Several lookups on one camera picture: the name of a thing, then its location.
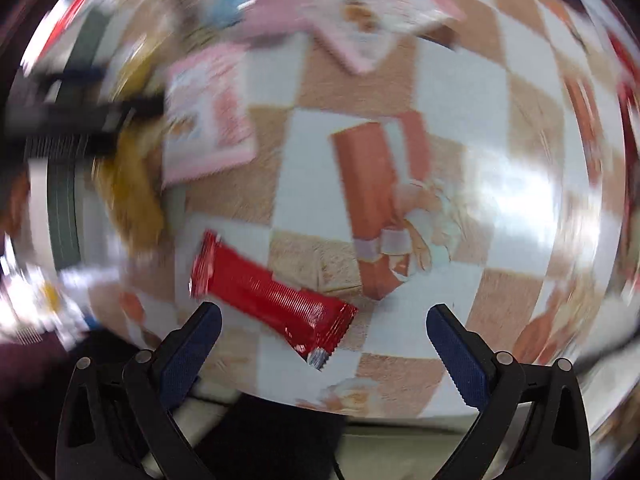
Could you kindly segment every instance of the orange box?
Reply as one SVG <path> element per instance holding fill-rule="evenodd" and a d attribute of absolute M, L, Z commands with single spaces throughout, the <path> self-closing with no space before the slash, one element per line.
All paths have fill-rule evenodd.
<path fill-rule="evenodd" d="M 411 111 L 393 119 L 400 126 L 393 139 L 381 123 L 360 124 L 332 136 L 363 294 L 375 300 L 402 283 L 397 277 L 402 273 L 402 263 L 392 269 L 389 255 L 376 248 L 383 230 L 403 229 L 394 208 L 398 175 L 423 182 L 430 168 L 427 133 L 420 114 Z M 404 160 L 395 159 L 398 153 L 404 153 Z"/>

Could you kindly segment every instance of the red package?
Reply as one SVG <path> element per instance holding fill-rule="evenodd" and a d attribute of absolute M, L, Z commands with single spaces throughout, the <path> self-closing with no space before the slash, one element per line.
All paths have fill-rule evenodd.
<path fill-rule="evenodd" d="M 212 231 L 205 232 L 191 271 L 191 296 L 207 294 L 269 325 L 318 370 L 358 311 L 338 298 L 274 280 L 270 270 L 240 256 Z"/>

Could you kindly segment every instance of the pink package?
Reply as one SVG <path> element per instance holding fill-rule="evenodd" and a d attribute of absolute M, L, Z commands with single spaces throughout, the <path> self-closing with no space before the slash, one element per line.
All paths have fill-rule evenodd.
<path fill-rule="evenodd" d="M 375 70 L 401 34 L 464 17 L 451 0 L 315 0 L 306 13 L 319 39 L 356 74 Z"/>
<path fill-rule="evenodd" d="M 244 46 L 219 43 L 169 67 L 162 184 L 193 180 L 255 158 Z"/>
<path fill-rule="evenodd" d="M 311 1 L 255 0 L 255 3 L 244 11 L 241 35 L 250 38 L 307 30 L 305 8 Z"/>

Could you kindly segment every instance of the dark maroon fabric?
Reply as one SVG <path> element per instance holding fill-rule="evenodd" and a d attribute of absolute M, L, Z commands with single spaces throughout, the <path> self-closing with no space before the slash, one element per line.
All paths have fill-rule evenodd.
<path fill-rule="evenodd" d="M 43 362 L 42 382 L 36 379 L 32 386 L 18 388 L 0 403 L 0 416 L 4 415 L 16 439 L 38 469 L 54 478 L 58 424 L 76 361 L 86 356 L 97 364 L 123 363 L 137 351 L 135 346 L 107 330 L 90 332 L 62 362 L 50 363 L 49 367 Z M 0 463 L 0 479 L 4 480 L 1 466 Z"/>
<path fill-rule="evenodd" d="M 22 388 L 37 385 L 45 373 L 66 358 L 66 351 L 54 333 L 40 343 L 0 344 L 0 399 Z"/>

